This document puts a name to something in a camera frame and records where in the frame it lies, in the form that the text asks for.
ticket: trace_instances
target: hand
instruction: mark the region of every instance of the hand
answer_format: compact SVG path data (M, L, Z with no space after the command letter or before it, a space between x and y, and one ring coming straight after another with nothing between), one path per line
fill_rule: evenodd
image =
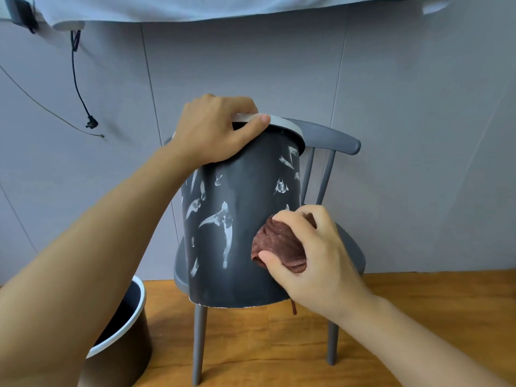
M313 214L317 229L305 220L303 213ZM374 297L355 270L324 207L305 205L295 212L282 210L273 220L287 224L306 253L306 270L298 274L290 272L271 252L259 253L291 299L337 324L346 315L372 303Z
M257 112L251 98L206 94L185 104L169 145L181 151L194 168L221 162L240 151L264 131L270 122L268 115L256 116L244 127L233 130L232 116Z

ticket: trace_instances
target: black plug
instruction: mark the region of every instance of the black plug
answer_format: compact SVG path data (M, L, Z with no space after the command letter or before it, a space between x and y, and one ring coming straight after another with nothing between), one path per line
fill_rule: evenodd
M99 126L99 123L93 116L88 116L88 123L86 124L86 127L89 129L95 129L97 126Z
M14 24L28 28L33 34L38 31L39 25L30 2L26 0L5 0L5 5L7 5L7 10Z

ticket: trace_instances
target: person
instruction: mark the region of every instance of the person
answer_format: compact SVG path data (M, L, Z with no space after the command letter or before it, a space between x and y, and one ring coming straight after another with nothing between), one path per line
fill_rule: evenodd
M87 210L0 290L0 385L77 386L81 366L120 304L165 209L194 169L236 154L267 128L255 116L233 130L232 115L257 113L248 97L205 95L184 106L171 142ZM317 229L302 213L312 213ZM374 296L355 271L322 206L274 217L292 228L307 258L291 273L259 257L296 302L337 323L405 387L507 386Z

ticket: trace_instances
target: person's left arm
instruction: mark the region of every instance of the person's left arm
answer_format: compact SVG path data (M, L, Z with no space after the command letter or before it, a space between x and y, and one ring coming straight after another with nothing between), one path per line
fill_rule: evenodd
M246 97L187 103L177 131L0 291L0 385L77 386L81 366L119 306L152 234L191 172L233 156L268 125Z

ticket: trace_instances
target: white wall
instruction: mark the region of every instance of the white wall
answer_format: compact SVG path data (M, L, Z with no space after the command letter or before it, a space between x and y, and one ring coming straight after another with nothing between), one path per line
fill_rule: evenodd
M515 8L516 0L454 0L421 16L409 0L88 24L79 85L107 141L56 120L0 74L0 183L14 208L0 218L19 239L0 243L0 269L11 272L0 277L34 254L23 227L41 250L171 136L184 102L205 92L250 95L263 112L362 141L357 156L337 154L324 204L364 250L367 271L515 267ZM0 63L82 127L69 45L65 33L0 24ZM308 202L325 158L317 153ZM142 261L144 279L172 278L183 232L177 202Z

